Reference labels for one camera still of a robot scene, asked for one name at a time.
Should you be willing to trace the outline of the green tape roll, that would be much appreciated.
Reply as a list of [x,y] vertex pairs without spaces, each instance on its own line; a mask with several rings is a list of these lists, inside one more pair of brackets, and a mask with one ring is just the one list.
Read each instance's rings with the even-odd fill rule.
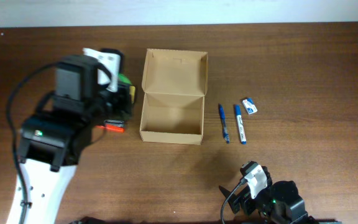
[[128,85],[132,85],[132,82],[123,73],[120,73],[118,75],[118,79],[119,79],[120,82],[123,82],[123,83],[128,84]]

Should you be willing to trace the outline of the cardboard box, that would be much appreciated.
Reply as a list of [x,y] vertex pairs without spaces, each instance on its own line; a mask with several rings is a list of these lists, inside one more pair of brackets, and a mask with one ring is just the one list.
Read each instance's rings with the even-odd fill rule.
[[208,53],[148,49],[142,76],[144,142],[200,145],[208,91]]

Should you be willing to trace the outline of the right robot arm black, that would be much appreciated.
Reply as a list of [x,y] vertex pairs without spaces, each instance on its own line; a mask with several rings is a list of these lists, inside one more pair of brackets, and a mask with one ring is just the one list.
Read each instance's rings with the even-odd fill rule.
[[251,198],[250,187],[244,187],[238,194],[235,193],[241,184],[237,184],[233,190],[219,186],[219,190],[225,199],[221,206],[220,220],[224,220],[224,210],[228,205],[233,214],[243,212],[251,215],[257,212],[267,223],[290,224],[316,224],[314,217],[306,211],[305,201],[299,195],[294,181],[279,181],[268,184],[261,190],[256,198]]

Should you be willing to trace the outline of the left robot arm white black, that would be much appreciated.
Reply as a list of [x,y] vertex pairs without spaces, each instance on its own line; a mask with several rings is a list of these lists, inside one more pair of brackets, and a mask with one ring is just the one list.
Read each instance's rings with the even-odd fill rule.
[[80,101],[46,93],[19,131],[13,130],[16,189],[8,223],[55,223],[63,195],[83,150],[94,144],[93,128],[119,127],[132,115],[136,88],[120,82],[101,90],[79,110]]

